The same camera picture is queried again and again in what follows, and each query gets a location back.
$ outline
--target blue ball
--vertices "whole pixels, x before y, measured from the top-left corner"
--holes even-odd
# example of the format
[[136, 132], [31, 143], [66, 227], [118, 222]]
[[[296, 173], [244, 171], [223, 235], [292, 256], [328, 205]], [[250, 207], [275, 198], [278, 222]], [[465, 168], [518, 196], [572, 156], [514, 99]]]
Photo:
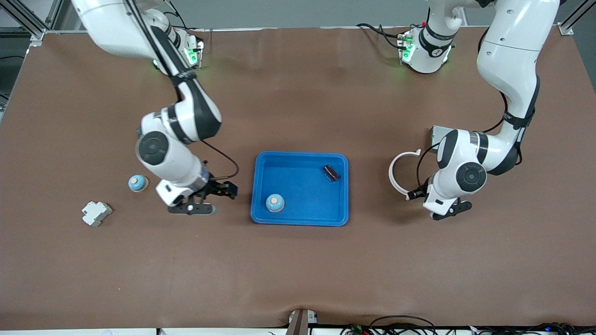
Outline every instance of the blue ball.
[[134, 175], [128, 180], [128, 187], [134, 192], [141, 192], [148, 184], [149, 180], [142, 175]]
[[284, 197], [279, 194], [271, 194], [267, 201], [265, 202], [265, 206], [270, 212], [279, 212], [285, 206]]

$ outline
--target gray floor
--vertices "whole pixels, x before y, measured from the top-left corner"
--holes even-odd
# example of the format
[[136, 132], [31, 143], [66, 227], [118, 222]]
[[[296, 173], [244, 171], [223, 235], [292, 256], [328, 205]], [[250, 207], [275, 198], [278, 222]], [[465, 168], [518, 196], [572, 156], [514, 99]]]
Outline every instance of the gray floor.
[[[561, 6], [562, 21], [583, 0], [568, 0]], [[248, 27], [354, 26], [358, 23], [407, 26], [426, 18], [423, 0], [172, 0], [188, 27], [223, 29]], [[486, 26], [494, 17], [493, 8], [466, 9], [468, 24]], [[172, 23], [179, 23], [171, 17]], [[592, 9], [573, 28], [574, 38], [592, 85], [596, 86], [596, 10]], [[0, 57], [24, 55], [25, 38], [2, 38]], [[21, 60], [0, 60], [0, 94], [10, 94]]]

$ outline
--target brown table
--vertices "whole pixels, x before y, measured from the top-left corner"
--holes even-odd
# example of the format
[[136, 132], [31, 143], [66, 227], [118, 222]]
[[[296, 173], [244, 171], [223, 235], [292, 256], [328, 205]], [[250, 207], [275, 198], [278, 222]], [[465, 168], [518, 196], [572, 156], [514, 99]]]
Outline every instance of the brown table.
[[[596, 95], [572, 38], [553, 30], [542, 52], [524, 163], [490, 176], [472, 211], [431, 221], [387, 180], [391, 159], [427, 146], [433, 124], [478, 130], [501, 117], [476, 71], [482, 31], [462, 29], [433, 75], [400, 66], [370, 31], [213, 33], [198, 72], [223, 113], [211, 143], [241, 172], [240, 196], [212, 198], [212, 217], [170, 215], [153, 190], [126, 185], [136, 173], [158, 181], [135, 157], [135, 130], [175, 100], [168, 79], [86, 35], [46, 35], [0, 128], [0, 328], [269, 327], [296, 308], [320, 322], [595, 324]], [[191, 149], [231, 171], [204, 145]], [[345, 154], [347, 225], [254, 224], [265, 150]], [[407, 187], [415, 164], [396, 167]], [[89, 200], [114, 209], [99, 228], [81, 220]]]

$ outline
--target blue plastic tray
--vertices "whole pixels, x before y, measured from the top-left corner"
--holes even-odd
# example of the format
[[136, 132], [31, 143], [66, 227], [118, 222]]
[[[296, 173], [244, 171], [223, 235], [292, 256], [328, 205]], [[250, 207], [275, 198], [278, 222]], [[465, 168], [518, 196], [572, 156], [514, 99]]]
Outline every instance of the blue plastic tray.
[[[339, 180], [327, 178], [327, 164]], [[256, 160], [250, 216], [259, 224], [343, 226], [348, 218], [347, 186], [347, 159], [342, 154], [265, 151]], [[265, 207], [273, 193], [285, 200], [277, 213]]]

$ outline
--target robotic arm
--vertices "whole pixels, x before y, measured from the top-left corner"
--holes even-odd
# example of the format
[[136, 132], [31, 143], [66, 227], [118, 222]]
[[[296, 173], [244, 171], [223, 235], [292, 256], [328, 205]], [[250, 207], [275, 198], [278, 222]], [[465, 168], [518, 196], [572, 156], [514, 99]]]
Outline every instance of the robotic arm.
[[[114, 55], [155, 60], [176, 89], [178, 102], [142, 118], [136, 144], [139, 161], [162, 179], [156, 190], [170, 212], [211, 214], [213, 208], [203, 204], [208, 194], [234, 199], [235, 185], [214, 181], [207, 166], [185, 146], [215, 136], [222, 121], [192, 70], [200, 60], [196, 37], [172, 28], [166, 16], [152, 8], [162, 1], [72, 2], [100, 48]], [[200, 204], [181, 207], [195, 194], [201, 197]], [[195, 205], [201, 205], [201, 210], [197, 212]]]
[[487, 175], [511, 170], [520, 156], [520, 144], [535, 112], [540, 88], [536, 61], [550, 32], [559, 0], [427, 0], [430, 11], [424, 27], [402, 40], [402, 61], [421, 73], [431, 73], [446, 61], [461, 25], [453, 10], [459, 6], [494, 4], [495, 19], [478, 54], [480, 75], [507, 98], [508, 109], [497, 135], [455, 129], [440, 142], [439, 171], [414, 191], [425, 196], [423, 206], [435, 220], [471, 207], [460, 197], [478, 192]]

